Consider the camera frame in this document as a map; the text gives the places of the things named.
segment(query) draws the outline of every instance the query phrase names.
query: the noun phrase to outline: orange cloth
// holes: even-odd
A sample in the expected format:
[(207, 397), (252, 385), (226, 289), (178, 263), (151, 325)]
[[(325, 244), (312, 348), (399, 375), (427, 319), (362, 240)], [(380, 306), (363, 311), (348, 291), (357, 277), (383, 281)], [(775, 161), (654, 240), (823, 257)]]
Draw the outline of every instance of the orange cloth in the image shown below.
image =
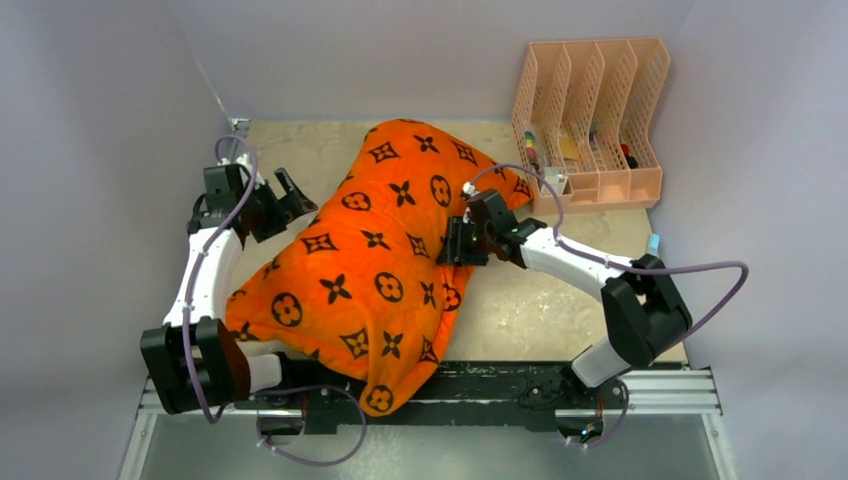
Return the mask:
[[(365, 380), (372, 416), (403, 405), (445, 354), (471, 267), (438, 266), (462, 185), (494, 162), (413, 120), (378, 125), (315, 220), (230, 298), (240, 340), (281, 340), (328, 368)], [(527, 183), (506, 169), (477, 189), (510, 208)]]

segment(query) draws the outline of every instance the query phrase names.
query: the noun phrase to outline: black flower pattern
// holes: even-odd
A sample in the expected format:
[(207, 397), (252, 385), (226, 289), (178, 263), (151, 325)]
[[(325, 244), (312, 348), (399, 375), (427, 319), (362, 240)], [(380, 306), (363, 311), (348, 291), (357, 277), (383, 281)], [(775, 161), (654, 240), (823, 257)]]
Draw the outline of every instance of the black flower pattern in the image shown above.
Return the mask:
[(418, 361), (439, 363), (439, 357), (436, 356), (436, 351), (433, 350), (433, 342), (427, 340), (427, 337), (423, 338), (424, 341), (421, 344), (421, 357), (418, 358)]
[(422, 152), (431, 151), (439, 153), (439, 149), (433, 145), (433, 137), (419, 137), (418, 135), (413, 135), (413, 137), (421, 144)]
[(365, 138), (362, 139), (362, 143), (367, 142), (368, 136), (371, 135), (372, 133), (376, 132), (376, 131), (377, 131), (377, 127), (374, 127), (371, 130), (368, 130), (368, 132), (365, 134)]
[(365, 397), (365, 404), (379, 413), (388, 412), (392, 409), (392, 405), (394, 405), (394, 403), (395, 396), (389, 387), (385, 385), (377, 385), (371, 389), (371, 392), (369, 392), (368, 396)]
[(430, 253), (427, 252), (427, 245), (424, 244), (424, 239), (414, 235), (406, 234), (409, 238), (409, 246), (412, 247), (412, 254), (416, 257), (430, 258)]
[(383, 241), (383, 234), (381, 232), (371, 233), (367, 230), (361, 230), (361, 232), (368, 239), (368, 248), (383, 247), (386, 250), (391, 250), (389, 245)]
[(398, 303), (403, 299), (403, 284), (389, 272), (380, 272), (374, 277), (374, 286), (383, 299)]
[(354, 360), (368, 354), (368, 332), (365, 330), (365, 327), (350, 335), (339, 335), (339, 338), (342, 339), (345, 346), (350, 350), (350, 354), (353, 355)]
[(388, 354), (392, 354), (395, 358), (400, 358), (400, 349), (398, 345), (400, 345), (400, 341), (403, 340), (403, 334), (398, 333), (395, 336), (392, 336), (389, 332), (383, 332), (383, 340), (386, 341), (386, 346), (383, 347), (383, 353), (380, 355), (381, 357), (385, 357)]
[(306, 245), (306, 254), (311, 255), (315, 252), (320, 252), (324, 250), (338, 250), (336, 246), (333, 244), (333, 239), (330, 238), (329, 233), (324, 233), (321, 235), (317, 235), (314, 237), (303, 237), (300, 239), (304, 245)]
[(344, 289), (344, 280), (344, 274), (339, 275), (335, 280), (319, 280), (321, 286), (330, 290), (330, 294), (327, 297), (327, 304), (332, 305), (339, 297), (347, 298), (348, 300), (353, 298), (350, 292)]
[(436, 296), (433, 294), (433, 290), (436, 288), (436, 286), (432, 283), (419, 283), (421, 283), (421, 288), (424, 289), (424, 305), (429, 304), (432, 305), (433, 308), (436, 308)]
[(433, 195), (433, 200), (435, 200), (440, 207), (450, 206), (450, 183), (448, 183), (445, 177), (441, 175), (433, 175), (433, 177), (430, 178), (430, 193)]
[(303, 308), (297, 297), (291, 293), (281, 293), (271, 302), (271, 316), (284, 327), (296, 327), (303, 321)]
[(442, 288), (445, 289), (445, 311), (452, 312), (459, 308), (459, 305), (462, 303), (462, 294), (459, 293), (459, 290), (447, 283), (442, 285)]
[(391, 158), (400, 158), (400, 155), (398, 155), (395, 149), (392, 148), (391, 142), (386, 142), (380, 145), (379, 147), (372, 148), (371, 150), (368, 150), (368, 153), (370, 153), (371, 156), (374, 157), (374, 160), (377, 163), (389, 160)]
[(350, 210), (367, 212), (371, 210), (371, 198), (362, 192), (353, 192), (342, 197), (342, 205)]
[(250, 322), (245, 322), (245, 324), (241, 327), (241, 330), (237, 332), (230, 332), (230, 334), (238, 342), (255, 342), (259, 340), (256, 335), (250, 333)]
[(389, 188), (398, 195), (398, 207), (402, 207), (404, 203), (415, 205), (415, 198), (409, 193), (409, 180), (403, 182), (401, 185), (390, 183)]
[(237, 299), (238, 297), (241, 297), (241, 296), (244, 296), (244, 295), (247, 295), (247, 292), (245, 292), (244, 290), (241, 290), (241, 289), (236, 290), (235, 292), (233, 292), (232, 295), (230, 295), (229, 301), (232, 302), (233, 300)]
[(459, 154), (460, 160), (471, 162), (475, 167), (477, 166), (477, 159), (474, 157), (474, 150), (454, 140), (451, 140), (451, 142), (453, 142), (454, 146), (456, 146), (456, 153)]

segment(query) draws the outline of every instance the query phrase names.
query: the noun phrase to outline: purple cable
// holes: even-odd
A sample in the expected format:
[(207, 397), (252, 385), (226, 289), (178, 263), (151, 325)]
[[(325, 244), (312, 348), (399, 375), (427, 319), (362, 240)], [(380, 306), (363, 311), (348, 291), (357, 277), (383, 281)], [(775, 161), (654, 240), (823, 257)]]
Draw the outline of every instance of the purple cable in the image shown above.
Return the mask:
[(263, 420), (262, 417), (256, 418), (256, 435), (259, 437), (259, 444), (261, 444), (263, 447), (270, 450), (271, 453), (274, 453), (274, 454), (279, 455), (281, 457), (288, 458), (289, 460), (293, 460), (297, 463), (307, 465), (307, 466), (310, 466), (310, 467), (333, 467), (333, 466), (339, 465), (343, 462), (346, 462), (347, 460), (350, 460), (351, 457), (356, 455), (356, 452), (358, 452), (359, 449), (362, 448), (362, 444), (363, 444), (363, 442), (365, 442), (365, 433), (368, 429), (368, 422), (366, 421), (366, 418), (365, 418), (365, 411), (362, 410), (362, 408), (359, 406), (359, 402), (357, 402), (356, 398), (353, 395), (351, 395), (350, 392), (348, 392), (347, 390), (344, 390), (342, 388), (339, 388), (339, 387), (336, 387), (336, 386), (333, 386), (333, 385), (315, 385), (315, 386), (311, 386), (311, 387), (289, 388), (289, 389), (286, 389), (286, 390), (262, 390), (261, 392), (258, 392), (258, 395), (294, 395), (295, 393), (308, 392), (310, 390), (321, 390), (321, 389), (325, 389), (325, 388), (328, 389), (328, 390), (333, 390), (333, 391), (339, 392), (339, 393), (345, 395), (348, 399), (350, 399), (350, 401), (353, 402), (354, 405), (356, 405), (356, 409), (359, 412), (359, 418), (362, 419), (362, 430), (360, 431), (359, 439), (356, 441), (356, 445), (354, 445), (353, 449), (351, 449), (350, 452), (348, 452), (344, 456), (339, 457), (335, 460), (330, 460), (330, 461), (326, 461), (326, 462), (317, 461), (317, 460), (309, 460), (309, 459), (306, 459), (306, 458), (298, 457), (297, 455), (292, 455), (291, 453), (288, 453), (284, 450), (281, 450), (281, 449), (277, 448), (275, 445), (273, 445), (271, 443), (271, 441), (269, 440), (269, 437), (262, 436), (262, 429), (259, 426), (259, 423)]
[[(250, 157), (250, 166), (251, 166), (250, 176), (248, 178), (247, 186), (245, 187), (244, 194), (241, 196), (238, 203), (236, 203), (236, 206), (229, 213), (229, 215), (227, 215), (224, 218), (224, 221), (221, 222), (221, 224), (215, 229), (214, 232), (212, 232), (212, 235), (209, 237), (209, 239), (207, 239), (206, 242), (204, 242), (201, 252), (198, 254), (197, 258), (194, 261), (194, 265), (192, 265), (192, 267), (191, 267), (191, 273), (189, 274), (188, 280), (186, 281), (185, 306), (183, 307), (183, 324), (182, 324), (183, 353), (184, 353), (186, 360), (187, 360), (186, 361), (186, 367), (188, 368), (188, 376), (189, 376), (189, 379), (191, 380), (191, 386), (194, 389), (194, 394), (197, 397), (197, 403), (200, 405), (200, 409), (203, 411), (203, 415), (206, 417), (206, 420), (213, 425), (218, 423), (218, 420), (221, 419), (221, 416), (224, 413), (224, 406), (221, 405), (221, 407), (218, 409), (218, 411), (214, 415), (212, 414), (212, 411), (209, 409), (209, 401), (206, 399), (206, 394), (203, 393), (203, 387), (200, 384), (200, 378), (197, 374), (197, 367), (194, 365), (193, 361), (189, 361), (189, 360), (191, 360), (191, 330), (189, 328), (189, 326), (191, 325), (191, 302), (194, 299), (194, 286), (197, 283), (197, 276), (200, 273), (200, 266), (203, 264), (203, 259), (206, 258), (206, 255), (209, 253), (209, 247), (211, 247), (212, 244), (215, 242), (215, 240), (221, 235), (221, 233), (224, 230), (226, 230), (230, 226), (230, 224), (232, 224), (233, 220), (239, 214), (241, 209), (244, 208), (245, 203), (247, 203), (247, 199), (250, 197), (250, 194), (253, 192), (253, 187), (256, 184), (256, 174), (257, 174), (258, 169), (259, 169), (259, 164), (258, 164), (258, 160), (257, 160), (258, 157), (256, 155), (256, 149), (254, 149), (253, 146), (251, 144), (249, 144), (244, 138), (239, 137), (238, 135), (232, 135), (232, 134), (224, 135), (221, 138), (219, 138), (217, 142), (215, 142), (215, 158), (216, 158), (216, 161), (219, 161), (220, 158), (221, 158), (219, 150), (220, 150), (221, 144), (225, 140), (235, 140), (236, 142), (239, 142), (242, 145), (244, 145), (244, 147), (248, 151), (248, 155)], [(296, 462), (303, 463), (304, 465), (320, 467), (320, 466), (338, 465), (339, 463), (342, 463), (342, 462), (348, 460), (349, 458), (351, 458), (354, 454), (356, 454), (356, 452), (362, 446), (362, 443), (365, 441), (365, 431), (366, 431), (366, 425), (367, 425), (366, 418), (365, 418), (365, 412), (362, 410), (362, 407), (359, 406), (359, 403), (356, 401), (356, 399), (353, 397), (353, 395), (351, 395), (350, 393), (348, 393), (348, 392), (346, 392), (346, 391), (344, 391), (344, 390), (342, 390), (338, 387), (329, 386), (329, 385), (328, 386), (299, 387), (299, 388), (293, 388), (293, 389), (290, 389), (290, 390), (278, 390), (278, 391), (268, 390), (268, 391), (264, 391), (264, 393), (275, 393), (275, 394), (280, 394), (280, 395), (290, 395), (290, 394), (294, 394), (294, 393), (305, 392), (305, 391), (315, 390), (315, 389), (322, 389), (322, 388), (328, 388), (328, 389), (331, 389), (331, 390), (340, 391), (341, 393), (345, 394), (348, 398), (350, 398), (351, 401), (353, 401), (354, 405), (356, 405), (357, 410), (359, 411), (359, 416), (362, 418), (362, 434), (360, 435), (359, 441), (356, 443), (356, 446), (353, 448), (353, 450), (350, 451), (350, 453), (348, 453), (344, 457), (341, 457), (340, 459), (334, 460), (332, 462), (315, 462), (313, 460), (300, 458), (298, 456), (291, 455), (289, 453), (283, 452), (282, 450), (279, 450), (276, 447), (272, 448), (272, 451), (274, 453), (282, 455), (282, 456), (289, 458), (291, 460), (294, 460)], [(259, 423), (258, 423), (259, 420), (261, 420), (261, 419), (257, 419), (257, 429), (258, 429), (258, 426), (259, 426)], [(266, 443), (269, 446), (268, 448), (273, 447), (270, 444), (268, 444), (266, 441), (263, 440), (263, 442)]]
[[(492, 171), (496, 168), (502, 168), (502, 167), (520, 170), (522, 172), (526, 172), (526, 173), (532, 175), (533, 177), (538, 179), (539, 182), (545, 188), (547, 188), (549, 192), (551, 192), (551, 195), (554, 198), (554, 202), (556, 202), (557, 211), (559, 212), (559, 218), (557, 219), (557, 222), (554, 224), (553, 229), (552, 229), (553, 230), (553, 236), (554, 236), (554, 242), (556, 242), (557, 245), (562, 247), (568, 253), (571, 253), (573, 255), (577, 255), (578, 257), (585, 258), (587, 260), (591, 260), (591, 261), (599, 263), (601, 265), (610, 265), (612, 267), (618, 268), (620, 270), (623, 270), (625, 272), (632, 273), (632, 274), (635, 274), (635, 275), (649, 275), (649, 276), (651, 276), (651, 275), (680, 275), (680, 274), (686, 274), (686, 273), (706, 272), (706, 271), (710, 271), (710, 270), (723, 270), (723, 269), (726, 269), (726, 268), (738, 268), (740, 270), (739, 279), (736, 280), (736, 283), (734, 283), (732, 287), (730, 287), (730, 290), (728, 290), (727, 293), (723, 297), (721, 297), (721, 299), (715, 304), (715, 306), (713, 308), (711, 308), (706, 314), (704, 314), (704, 316), (700, 320), (695, 322), (695, 324), (692, 325), (692, 328), (690, 328), (687, 332), (685, 332), (677, 340), (675, 340), (675, 342), (674, 342), (675, 344), (682, 342), (683, 340), (688, 338), (690, 335), (692, 335), (693, 333), (700, 330), (701, 327), (706, 325), (707, 322), (709, 322), (713, 317), (715, 317), (716, 314), (722, 308), (724, 308), (724, 306), (727, 305), (728, 302), (730, 302), (730, 299), (733, 298), (739, 292), (739, 290), (742, 288), (742, 285), (744, 285), (745, 281), (748, 279), (748, 272), (749, 272), (748, 265), (746, 263), (738, 261), (738, 260), (705, 263), (705, 264), (690, 265), (690, 266), (685, 266), (685, 267), (644, 269), (644, 268), (636, 268), (636, 267), (633, 267), (631, 265), (624, 265), (624, 264), (621, 264), (621, 263), (618, 263), (618, 262), (613, 262), (613, 261), (608, 262), (606, 259), (604, 259), (602, 257), (599, 257), (597, 255), (593, 255), (591, 253), (584, 252), (584, 251), (578, 250), (574, 247), (571, 247), (571, 246), (567, 245), (565, 242), (563, 242), (562, 240), (560, 240), (560, 238), (559, 238), (559, 228), (562, 226), (563, 222), (565, 221), (565, 209), (562, 206), (562, 201), (559, 199), (559, 196), (557, 195), (556, 191), (553, 189), (551, 184), (548, 183), (541, 175), (539, 175), (538, 173), (536, 173), (532, 169), (521, 166), (521, 165), (515, 165), (515, 164), (492, 165), (491, 167), (485, 168), (480, 173), (478, 173), (473, 179), (471, 179), (470, 183), (472, 185), (474, 185), (477, 182), (477, 180), (479, 180), (480, 177), (482, 177), (483, 175), (489, 173), (490, 171)], [(612, 436), (612, 434), (615, 433), (616, 430), (618, 430), (618, 427), (624, 421), (624, 417), (627, 414), (628, 408), (630, 407), (630, 391), (627, 390), (627, 385), (624, 384), (624, 381), (621, 379), (621, 375), (624, 375), (625, 373), (627, 373), (629, 371), (630, 371), (630, 369), (627, 369), (624, 372), (621, 372), (619, 374), (619, 376), (616, 377), (616, 380), (622, 386), (622, 392), (624, 394), (624, 405), (623, 405), (623, 408), (621, 410), (621, 415), (619, 415), (618, 419), (615, 421), (615, 423), (612, 425), (612, 427), (610, 427), (610, 429), (607, 431), (607, 433), (601, 435), (601, 438), (592, 442), (591, 444), (585, 444), (584, 446), (586, 448), (594, 447), (594, 446), (597, 446), (599, 444), (605, 443), (609, 439), (609, 437)]]
[(235, 140), (236, 142), (241, 143), (247, 149), (249, 157), (250, 157), (250, 166), (252, 170), (250, 172), (250, 178), (247, 180), (247, 186), (245, 187), (244, 194), (242, 194), (238, 203), (236, 203), (235, 208), (224, 218), (224, 221), (218, 225), (218, 228), (212, 232), (212, 235), (208, 240), (203, 244), (203, 247), (200, 253), (197, 255), (197, 258), (194, 260), (194, 265), (191, 267), (191, 273), (188, 276), (188, 280), (186, 281), (186, 292), (185, 292), (185, 305), (183, 306), (183, 325), (182, 325), (182, 337), (183, 337), (183, 354), (186, 357), (186, 367), (188, 368), (188, 377), (191, 380), (191, 386), (194, 389), (194, 394), (197, 397), (197, 403), (200, 404), (200, 409), (203, 411), (203, 416), (206, 417), (206, 420), (211, 424), (218, 423), (218, 420), (221, 419), (221, 415), (224, 413), (224, 406), (221, 405), (221, 408), (218, 409), (218, 412), (215, 415), (212, 415), (212, 411), (209, 410), (209, 402), (206, 399), (206, 394), (203, 393), (203, 387), (200, 385), (200, 378), (197, 375), (197, 367), (194, 365), (194, 362), (191, 361), (191, 331), (189, 326), (191, 325), (191, 302), (194, 300), (194, 285), (197, 283), (197, 276), (200, 273), (200, 266), (203, 264), (203, 259), (209, 254), (209, 247), (215, 242), (215, 240), (230, 226), (236, 216), (239, 214), (241, 209), (244, 207), (244, 204), (247, 203), (247, 199), (250, 197), (250, 194), (253, 192), (253, 186), (256, 184), (256, 172), (259, 167), (256, 161), (256, 150), (252, 145), (247, 143), (247, 141), (239, 137), (238, 135), (228, 134), (224, 135), (215, 142), (215, 161), (216, 163), (221, 160), (219, 149), (221, 144), (225, 140)]

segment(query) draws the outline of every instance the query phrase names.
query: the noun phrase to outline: purple wire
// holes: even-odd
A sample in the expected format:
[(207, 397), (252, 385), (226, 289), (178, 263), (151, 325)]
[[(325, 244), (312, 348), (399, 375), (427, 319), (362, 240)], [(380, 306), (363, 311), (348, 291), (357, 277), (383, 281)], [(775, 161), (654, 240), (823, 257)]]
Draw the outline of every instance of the purple wire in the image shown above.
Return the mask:
[(224, 406), (218, 409), (214, 415), (212, 411), (209, 410), (209, 401), (206, 399), (206, 394), (203, 393), (203, 387), (200, 384), (200, 378), (197, 375), (197, 367), (194, 365), (194, 361), (192, 360), (191, 355), (191, 330), (189, 326), (191, 325), (191, 302), (194, 300), (194, 286), (197, 283), (197, 277), (200, 273), (200, 266), (203, 264), (203, 259), (209, 254), (209, 247), (217, 240), (217, 238), (221, 235), (221, 233), (226, 230), (236, 216), (239, 214), (241, 209), (244, 207), (244, 204), (247, 203), (247, 199), (250, 197), (250, 194), (253, 192), (253, 186), (256, 184), (256, 172), (258, 168), (258, 162), (256, 161), (256, 150), (252, 145), (247, 143), (247, 141), (233, 134), (227, 134), (222, 136), (215, 142), (215, 161), (218, 162), (221, 159), (220, 156), (220, 147), (221, 144), (225, 140), (235, 140), (236, 142), (241, 143), (247, 149), (250, 157), (250, 165), (252, 170), (250, 172), (250, 178), (247, 180), (247, 186), (245, 187), (244, 193), (239, 199), (238, 203), (236, 203), (235, 208), (224, 218), (224, 221), (218, 225), (218, 228), (212, 232), (212, 235), (206, 242), (203, 244), (203, 247), (200, 253), (197, 255), (197, 258), (194, 260), (194, 265), (191, 267), (191, 273), (188, 276), (188, 280), (186, 281), (186, 292), (185, 292), (185, 306), (183, 306), (183, 325), (182, 325), (182, 337), (183, 337), (183, 354), (186, 358), (186, 367), (188, 368), (188, 377), (191, 380), (191, 386), (194, 389), (194, 395), (197, 397), (197, 403), (200, 404), (200, 409), (203, 411), (203, 416), (206, 417), (206, 420), (211, 424), (218, 423), (218, 420), (221, 419), (221, 415), (224, 413)]
[(262, 390), (259, 392), (260, 395), (293, 395), (295, 393), (308, 392), (311, 390), (321, 390), (328, 389), (339, 392), (345, 395), (351, 402), (356, 406), (356, 410), (359, 412), (359, 418), (362, 419), (362, 429), (360, 430), (359, 439), (356, 441), (356, 445), (354, 445), (353, 449), (350, 452), (345, 454), (342, 457), (339, 457), (335, 460), (330, 461), (317, 461), (317, 460), (309, 460), (307, 458), (298, 457), (297, 455), (292, 455), (284, 450), (277, 448), (275, 445), (271, 444), (269, 437), (262, 436), (262, 429), (260, 428), (260, 422), (263, 420), (263, 417), (256, 418), (256, 435), (259, 437), (260, 443), (262, 446), (270, 450), (272, 453), (277, 454), (281, 457), (288, 458), (289, 460), (293, 460), (297, 463), (307, 465), (310, 467), (333, 467), (339, 465), (343, 462), (350, 460), (351, 457), (356, 455), (356, 452), (362, 448), (362, 444), (365, 442), (365, 434), (368, 429), (368, 422), (365, 418), (365, 411), (362, 410), (362, 407), (359, 406), (359, 402), (356, 398), (350, 394), (347, 390), (343, 388), (339, 388), (333, 385), (314, 385), (310, 387), (297, 387), (297, 388), (289, 388), (286, 390)]
[[(692, 335), (693, 333), (700, 330), (701, 327), (706, 325), (706, 323), (709, 322), (713, 317), (715, 317), (716, 314), (722, 308), (724, 308), (724, 306), (727, 305), (728, 302), (730, 302), (730, 299), (733, 298), (739, 292), (739, 290), (742, 289), (742, 285), (744, 285), (745, 281), (748, 279), (748, 273), (749, 273), (748, 265), (746, 263), (738, 261), (738, 260), (728, 260), (728, 261), (724, 261), (724, 262), (713, 262), (713, 263), (705, 263), (705, 264), (699, 264), (699, 265), (689, 265), (689, 266), (685, 266), (685, 267), (644, 269), (644, 268), (636, 268), (636, 267), (633, 267), (632, 265), (624, 265), (624, 264), (614, 262), (614, 261), (607, 261), (605, 258), (602, 258), (602, 257), (599, 257), (597, 255), (593, 255), (591, 253), (584, 252), (582, 250), (578, 250), (574, 247), (571, 247), (568, 244), (566, 244), (565, 242), (563, 242), (562, 240), (560, 240), (560, 238), (559, 238), (559, 229), (562, 226), (563, 222), (565, 221), (565, 209), (562, 206), (562, 201), (559, 199), (559, 196), (557, 195), (556, 191), (553, 189), (551, 184), (548, 183), (541, 175), (539, 175), (538, 173), (536, 173), (532, 169), (524, 167), (522, 165), (515, 165), (515, 164), (492, 165), (491, 167), (485, 168), (480, 173), (478, 173), (473, 179), (471, 179), (470, 183), (472, 185), (474, 185), (477, 182), (477, 180), (479, 180), (480, 177), (482, 177), (483, 175), (487, 174), (488, 172), (490, 172), (490, 171), (492, 171), (496, 168), (503, 168), (503, 167), (512, 168), (512, 169), (515, 169), (515, 170), (520, 170), (522, 172), (526, 172), (526, 173), (530, 174), (531, 176), (538, 179), (539, 182), (545, 188), (547, 188), (549, 192), (551, 192), (551, 195), (554, 198), (554, 202), (556, 202), (557, 211), (559, 212), (559, 218), (557, 219), (557, 222), (554, 224), (553, 229), (552, 229), (553, 230), (553, 236), (554, 236), (554, 242), (557, 245), (559, 245), (560, 247), (562, 247), (568, 253), (571, 253), (573, 255), (577, 255), (578, 257), (581, 257), (581, 258), (585, 258), (586, 260), (591, 260), (591, 261), (599, 263), (601, 265), (609, 265), (609, 266), (615, 267), (619, 270), (623, 270), (625, 272), (632, 273), (632, 274), (635, 274), (635, 275), (649, 275), (649, 276), (652, 276), (652, 275), (681, 275), (681, 274), (687, 274), (687, 273), (707, 272), (707, 271), (710, 271), (710, 270), (723, 270), (723, 269), (726, 269), (726, 268), (738, 268), (740, 270), (739, 278), (736, 280), (736, 283), (734, 283), (733, 286), (730, 287), (730, 290), (728, 290), (727, 293), (723, 297), (721, 297), (721, 299), (715, 304), (715, 306), (713, 308), (711, 308), (709, 311), (707, 311), (707, 313), (704, 314), (704, 316), (700, 320), (695, 322), (695, 324), (692, 325), (692, 328), (690, 328), (688, 331), (683, 333), (683, 335), (681, 335), (679, 338), (677, 338), (677, 340), (674, 341), (674, 344), (682, 342), (683, 340), (688, 338), (690, 335)], [(621, 379), (621, 375), (624, 375), (625, 373), (627, 373), (629, 371), (630, 371), (630, 369), (627, 369), (624, 372), (621, 372), (619, 374), (619, 376), (616, 377), (616, 380), (622, 386), (622, 391), (624, 392), (624, 407), (621, 411), (621, 415), (619, 415), (618, 419), (615, 421), (615, 423), (612, 425), (612, 427), (610, 427), (610, 429), (605, 434), (601, 435), (601, 438), (592, 442), (591, 444), (586, 444), (587, 448), (590, 447), (590, 446), (594, 447), (594, 446), (597, 446), (599, 444), (605, 443), (609, 439), (609, 437), (612, 436), (612, 434), (614, 434), (616, 432), (616, 430), (618, 430), (618, 427), (624, 421), (624, 417), (627, 414), (628, 408), (630, 407), (630, 391), (627, 390), (627, 385), (624, 384), (624, 381)]]
[[(256, 184), (256, 175), (257, 175), (257, 172), (259, 171), (259, 164), (258, 164), (258, 160), (257, 160), (258, 157), (256, 155), (256, 149), (254, 149), (253, 146), (250, 143), (248, 143), (244, 138), (242, 138), (238, 135), (233, 135), (233, 134), (224, 135), (221, 138), (219, 138), (217, 142), (215, 142), (215, 158), (216, 158), (216, 161), (219, 161), (220, 158), (221, 158), (221, 154), (220, 154), (221, 144), (226, 140), (235, 140), (236, 142), (244, 145), (244, 147), (248, 151), (248, 155), (250, 157), (250, 166), (251, 166), (250, 176), (248, 178), (247, 186), (245, 187), (244, 194), (242, 194), (241, 198), (239, 198), (239, 201), (238, 201), (238, 203), (236, 203), (236, 206), (233, 208), (233, 210), (224, 218), (224, 221), (221, 222), (221, 224), (215, 229), (214, 232), (212, 232), (212, 235), (209, 237), (209, 239), (207, 239), (206, 242), (204, 242), (201, 252), (198, 254), (197, 258), (194, 261), (194, 264), (191, 267), (191, 272), (189, 273), (188, 280), (186, 281), (185, 306), (183, 307), (183, 324), (182, 324), (183, 354), (185, 355), (185, 358), (186, 358), (186, 367), (188, 368), (188, 376), (189, 376), (189, 379), (191, 380), (191, 386), (194, 389), (194, 394), (197, 397), (197, 403), (200, 405), (200, 409), (203, 411), (203, 415), (206, 417), (206, 420), (213, 425), (218, 423), (218, 420), (221, 419), (221, 416), (224, 413), (224, 405), (221, 405), (221, 407), (218, 409), (218, 411), (214, 415), (212, 414), (212, 411), (209, 409), (209, 401), (206, 399), (206, 394), (203, 393), (203, 386), (200, 384), (200, 378), (197, 374), (197, 367), (194, 365), (194, 361), (192, 361), (191, 330), (189, 328), (190, 325), (191, 325), (191, 308), (192, 308), (191, 302), (194, 299), (194, 286), (197, 283), (197, 277), (198, 277), (198, 274), (200, 273), (200, 266), (203, 264), (203, 259), (206, 258), (206, 256), (208, 255), (209, 248), (212, 246), (213, 243), (215, 243), (215, 240), (221, 235), (221, 233), (224, 232), (224, 230), (229, 228), (229, 226), (233, 223), (233, 220), (235, 220), (236, 216), (239, 214), (241, 209), (244, 208), (245, 203), (247, 203), (247, 199), (250, 197), (250, 194), (253, 192), (253, 188)], [(313, 460), (301, 458), (301, 457), (298, 457), (296, 455), (286, 453), (286, 452), (284, 452), (284, 451), (282, 451), (282, 450), (280, 450), (276, 447), (273, 447), (272, 445), (270, 445), (267, 441), (265, 441), (263, 439), (263, 443), (265, 443), (268, 446), (269, 449), (271, 449), (274, 453), (277, 453), (278, 455), (282, 455), (286, 458), (294, 460), (295, 462), (299, 462), (299, 463), (302, 463), (304, 465), (310, 465), (310, 466), (315, 466), (315, 467), (322, 467), (322, 466), (328, 467), (328, 466), (332, 466), (332, 465), (338, 465), (338, 464), (350, 459), (354, 454), (356, 454), (357, 451), (359, 451), (359, 448), (362, 447), (362, 443), (365, 441), (365, 431), (366, 431), (366, 425), (367, 425), (366, 418), (365, 418), (365, 411), (362, 410), (362, 407), (356, 401), (356, 398), (354, 398), (353, 395), (351, 395), (347, 391), (342, 390), (338, 387), (334, 387), (332, 385), (327, 385), (327, 386), (298, 387), (298, 388), (292, 388), (292, 389), (289, 389), (289, 390), (276, 390), (276, 391), (266, 390), (263, 393), (275, 393), (275, 394), (280, 394), (280, 395), (290, 395), (290, 394), (294, 394), (294, 393), (300, 393), (300, 392), (322, 389), (322, 388), (340, 391), (341, 393), (345, 394), (348, 398), (350, 398), (350, 400), (353, 401), (353, 404), (356, 405), (356, 408), (359, 411), (359, 416), (362, 418), (362, 433), (359, 437), (359, 441), (356, 443), (356, 446), (353, 448), (353, 450), (351, 450), (350, 453), (348, 453), (347, 455), (341, 457), (338, 460), (333, 460), (332, 462), (315, 462)], [(257, 419), (257, 430), (259, 428), (259, 420), (261, 420), (261, 419)]]

